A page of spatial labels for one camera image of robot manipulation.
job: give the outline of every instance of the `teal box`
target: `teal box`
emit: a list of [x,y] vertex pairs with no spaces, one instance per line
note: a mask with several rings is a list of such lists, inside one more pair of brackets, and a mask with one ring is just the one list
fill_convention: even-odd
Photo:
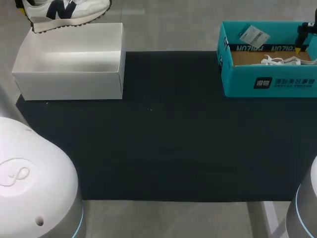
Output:
[[[270,38],[259,49],[240,40],[250,25]],[[295,51],[297,27],[302,22],[225,21],[222,23],[217,58],[227,97],[317,97],[317,65],[237,65],[232,51]],[[309,34],[302,51],[317,59],[317,36]]]

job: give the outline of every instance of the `barcode label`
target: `barcode label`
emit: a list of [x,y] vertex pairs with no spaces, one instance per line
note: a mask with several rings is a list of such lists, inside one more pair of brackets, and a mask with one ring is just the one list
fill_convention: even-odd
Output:
[[257,34],[257,36],[253,39],[253,41],[251,41],[250,45],[254,44],[255,41],[258,40],[258,38],[263,34],[263,32],[260,32],[259,34]]
[[255,48],[260,48],[267,40],[269,35],[254,26],[250,26],[240,37],[240,40],[250,44]]

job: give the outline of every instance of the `white cable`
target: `white cable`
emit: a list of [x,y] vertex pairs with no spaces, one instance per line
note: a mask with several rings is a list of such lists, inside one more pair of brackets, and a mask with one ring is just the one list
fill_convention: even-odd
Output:
[[314,65],[317,64],[317,60],[314,61],[308,61],[308,60],[301,60],[295,56],[288,58],[288,59],[282,59],[282,58],[271,58],[269,55],[267,56],[267,59],[261,60],[261,64],[265,65]]

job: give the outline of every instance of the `shoe sole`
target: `shoe sole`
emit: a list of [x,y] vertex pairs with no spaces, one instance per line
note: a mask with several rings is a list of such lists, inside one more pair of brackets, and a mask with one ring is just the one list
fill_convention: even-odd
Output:
[[86,17],[81,17],[81,18],[76,18],[76,19],[56,19],[56,20],[52,20],[49,22],[41,22],[41,23],[33,23],[29,17],[29,21],[31,22],[31,27],[32,27],[32,31],[34,33],[45,33],[47,31],[51,31],[57,28],[61,28],[61,27],[68,27],[68,26],[82,26],[82,25],[86,25],[94,20],[99,19],[100,17],[102,17],[103,15],[105,15],[105,13],[107,11],[110,10],[111,5],[112,5],[112,0],[109,1],[109,7],[107,10],[103,10],[100,11],[98,13],[86,16]]

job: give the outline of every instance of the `sticker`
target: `sticker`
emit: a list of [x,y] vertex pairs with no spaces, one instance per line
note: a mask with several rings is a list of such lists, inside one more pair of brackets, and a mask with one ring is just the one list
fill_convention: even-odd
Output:
[[269,35],[267,33],[252,25],[240,37],[241,41],[244,41],[257,49],[260,48],[268,39]]
[[254,84],[254,89],[268,89],[271,85],[271,77],[258,77]]

